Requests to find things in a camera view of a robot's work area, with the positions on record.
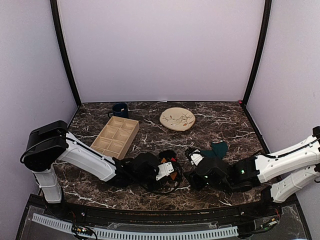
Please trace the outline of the dark green sock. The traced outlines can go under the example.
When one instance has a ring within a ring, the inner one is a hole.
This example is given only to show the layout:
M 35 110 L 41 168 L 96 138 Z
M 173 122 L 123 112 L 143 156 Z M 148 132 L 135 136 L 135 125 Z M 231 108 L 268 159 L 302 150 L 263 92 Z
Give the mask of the dark green sock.
M 228 145 L 224 141 L 212 142 L 211 150 L 201 150 L 200 152 L 205 157 L 209 157 L 209 158 L 217 157 L 217 158 L 223 159 L 228 152 Z

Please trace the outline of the wooden compartment box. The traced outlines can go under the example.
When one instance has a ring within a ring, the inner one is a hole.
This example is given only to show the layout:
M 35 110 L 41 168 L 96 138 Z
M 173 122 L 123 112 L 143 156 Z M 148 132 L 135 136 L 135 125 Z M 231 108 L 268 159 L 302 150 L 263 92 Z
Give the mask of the wooden compartment box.
M 105 156 L 122 160 L 139 129 L 137 120 L 112 116 L 90 147 Z

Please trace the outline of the black red yellow argyle sock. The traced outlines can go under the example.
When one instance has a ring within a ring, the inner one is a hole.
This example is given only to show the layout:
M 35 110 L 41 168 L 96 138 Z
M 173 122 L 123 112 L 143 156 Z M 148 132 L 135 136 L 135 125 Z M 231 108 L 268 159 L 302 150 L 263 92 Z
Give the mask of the black red yellow argyle sock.
M 178 166 L 177 154 L 173 150 L 164 150 L 158 154 L 158 160 L 161 164 L 171 163 L 174 167 Z

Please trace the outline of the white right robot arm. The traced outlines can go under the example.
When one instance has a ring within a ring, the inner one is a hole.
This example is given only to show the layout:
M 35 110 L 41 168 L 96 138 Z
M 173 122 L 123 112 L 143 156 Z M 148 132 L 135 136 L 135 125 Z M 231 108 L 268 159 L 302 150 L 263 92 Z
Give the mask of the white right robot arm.
M 184 177 L 197 191 L 210 186 L 228 194 L 243 193 L 279 175 L 288 174 L 261 192 L 262 201 L 255 205 L 255 213 L 266 217 L 274 210 L 275 203 L 285 202 L 319 178 L 320 128 L 314 127 L 312 135 L 291 147 L 247 157 L 234 164 L 227 164 L 218 156 L 205 156 L 195 148 L 188 148 L 185 154 L 195 169 L 184 173 Z

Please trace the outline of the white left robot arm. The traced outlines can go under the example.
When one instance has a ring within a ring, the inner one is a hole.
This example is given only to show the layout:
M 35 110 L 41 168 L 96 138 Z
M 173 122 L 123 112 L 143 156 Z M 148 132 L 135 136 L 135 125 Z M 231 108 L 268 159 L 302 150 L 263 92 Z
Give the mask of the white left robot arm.
M 180 184 L 183 173 L 175 159 L 160 162 L 150 152 L 123 160 L 103 155 L 78 140 L 68 131 L 63 120 L 31 131 L 19 161 L 34 174 L 46 202 L 60 218 L 67 218 L 71 208 L 64 202 L 64 193 L 53 167 L 55 161 L 74 165 L 108 185 L 126 188 L 137 184 L 157 195 L 161 194 L 159 189 L 168 181 Z

